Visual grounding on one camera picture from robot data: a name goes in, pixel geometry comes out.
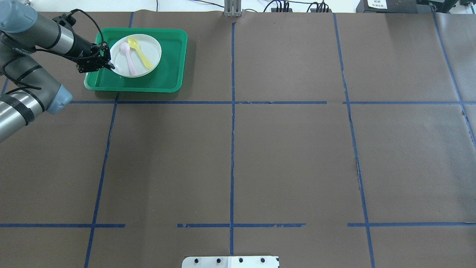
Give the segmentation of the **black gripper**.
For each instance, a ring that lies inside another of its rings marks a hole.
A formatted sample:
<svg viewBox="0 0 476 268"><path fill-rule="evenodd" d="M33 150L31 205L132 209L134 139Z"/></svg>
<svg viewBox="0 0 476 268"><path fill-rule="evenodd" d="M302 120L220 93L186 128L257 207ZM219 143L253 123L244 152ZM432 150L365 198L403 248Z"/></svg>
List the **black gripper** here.
<svg viewBox="0 0 476 268"><path fill-rule="evenodd" d="M110 47L102 41L99 44L91 44L89 56L80 57L76 63L79 73L96 72L101 68L114 70L115 66L111 63Z"/></svg>

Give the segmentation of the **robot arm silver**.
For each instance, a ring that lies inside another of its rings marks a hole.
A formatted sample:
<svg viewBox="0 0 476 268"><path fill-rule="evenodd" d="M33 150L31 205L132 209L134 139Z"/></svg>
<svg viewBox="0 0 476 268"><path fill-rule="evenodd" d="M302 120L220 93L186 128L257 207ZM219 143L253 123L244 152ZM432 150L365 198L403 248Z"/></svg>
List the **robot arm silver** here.
<svg viewBox="0 0 476 268"><path fill-rule="evenodd" d="M5 141L43 112L56 114L73 99L65 86L32 58L33 53L42 51L70 60L79 73L101 68L112 71L115 66L103 35L94 44L73 30L73 15L82 10L49 19L18 0L2 0L0 7L1 75L16 85L0 99L0 139Z"/></svg>

